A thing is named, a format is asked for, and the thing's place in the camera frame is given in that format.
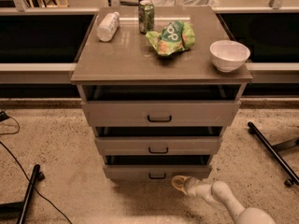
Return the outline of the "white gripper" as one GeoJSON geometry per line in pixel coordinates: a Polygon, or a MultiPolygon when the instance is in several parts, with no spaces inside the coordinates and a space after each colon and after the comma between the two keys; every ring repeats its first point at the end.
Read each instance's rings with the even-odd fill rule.
{"type": "Polygon", "coordinates": [[[200,197],[207,203],[213,203],[214,198],[212,195],[212,185],[204,183],[203,181],[186,175],[176,175],[172,179],[172,186],[191,197],[200,197]]]}

